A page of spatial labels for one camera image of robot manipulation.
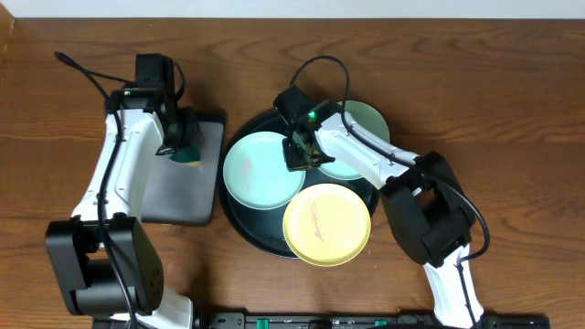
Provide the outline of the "green yellow sponge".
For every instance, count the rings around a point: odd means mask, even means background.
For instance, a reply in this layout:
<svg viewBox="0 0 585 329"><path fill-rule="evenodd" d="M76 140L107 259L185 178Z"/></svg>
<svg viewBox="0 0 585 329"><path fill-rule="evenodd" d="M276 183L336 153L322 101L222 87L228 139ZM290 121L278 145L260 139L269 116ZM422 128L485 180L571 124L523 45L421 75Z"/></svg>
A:
<svg viewBox="0 0 585 329"><path fill-rule="evenodd" d="M184 147L177 149L170 156L170 160L178 164L197 167L201 161L201 154L196 147Z"/></svg>

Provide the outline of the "light blue plate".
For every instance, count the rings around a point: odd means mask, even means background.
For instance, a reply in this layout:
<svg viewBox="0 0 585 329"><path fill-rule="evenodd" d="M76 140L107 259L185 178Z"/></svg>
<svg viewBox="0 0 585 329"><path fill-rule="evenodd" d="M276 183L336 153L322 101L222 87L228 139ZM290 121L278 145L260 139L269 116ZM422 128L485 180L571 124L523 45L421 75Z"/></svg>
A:
<svg viewBox="0 0 585 329"><path fill-rule="evenodd" d="M302 189L305 172L288 170L282 142L275 132L251 133L229 149L223 164L224 184L243 206L269 210L287 204Z"/></svg>

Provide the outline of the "pale green plate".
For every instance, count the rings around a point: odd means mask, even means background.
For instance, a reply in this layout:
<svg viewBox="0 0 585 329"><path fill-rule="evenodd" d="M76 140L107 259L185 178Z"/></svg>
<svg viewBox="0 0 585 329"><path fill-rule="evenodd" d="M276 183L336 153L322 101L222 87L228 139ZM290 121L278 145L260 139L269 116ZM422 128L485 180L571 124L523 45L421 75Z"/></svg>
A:
<svg viewBox="0 0 585 329"><path fill-rule="evenodd" d="M361 101L347 101L346 112L362 127L375 134L378 138L390 141L390 133L386 120L374 107ZM355 180L362 177L360 173L346 163L335 160L319 167L319 170L334 179Z"/></svg>

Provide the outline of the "yellow plate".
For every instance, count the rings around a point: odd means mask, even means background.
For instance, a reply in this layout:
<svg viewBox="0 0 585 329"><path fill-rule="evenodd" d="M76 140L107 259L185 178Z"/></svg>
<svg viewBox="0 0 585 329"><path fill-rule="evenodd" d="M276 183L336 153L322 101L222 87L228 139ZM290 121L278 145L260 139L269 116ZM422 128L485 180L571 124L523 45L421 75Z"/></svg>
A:
<svg viewBox="0 0 585 329"><path fill-rule="evenodd" d="M335 184L309 186L286 207L284 239L299 259L321 267L351 261L366 246L371 215L360 196Z"/></svg>

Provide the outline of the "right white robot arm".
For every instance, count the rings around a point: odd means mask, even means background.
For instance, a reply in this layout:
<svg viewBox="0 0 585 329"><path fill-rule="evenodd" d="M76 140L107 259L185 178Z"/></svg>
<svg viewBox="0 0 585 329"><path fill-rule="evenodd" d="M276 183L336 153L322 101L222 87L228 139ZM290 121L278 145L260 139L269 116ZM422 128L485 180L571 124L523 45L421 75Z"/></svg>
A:
<svg viewBox="0 0 585 329"><path fill-rule="evenodd" d="M471 228L483 223L446 159L402 150L365 129L335 102L275 101L288 127L288 168L309 170L339 160L378 190L394 239L422 265L445 327L478 328L484 314L468 265Z"/></svg>

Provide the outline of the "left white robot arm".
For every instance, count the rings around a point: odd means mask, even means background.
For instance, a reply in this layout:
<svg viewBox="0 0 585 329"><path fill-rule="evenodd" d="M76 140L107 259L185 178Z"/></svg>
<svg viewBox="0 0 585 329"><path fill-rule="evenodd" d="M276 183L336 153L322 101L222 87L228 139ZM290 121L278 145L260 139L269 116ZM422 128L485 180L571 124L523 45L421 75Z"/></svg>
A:
<svg viewBox="0 0 585 329"><path fill-rule="evenodd" d="M193 302L165 286L162 262L141 215L154 157L176 99L163 88L115 90L106 135L70 219L49 223L45 244L67 310L114 328L193 328Z"/></svg>

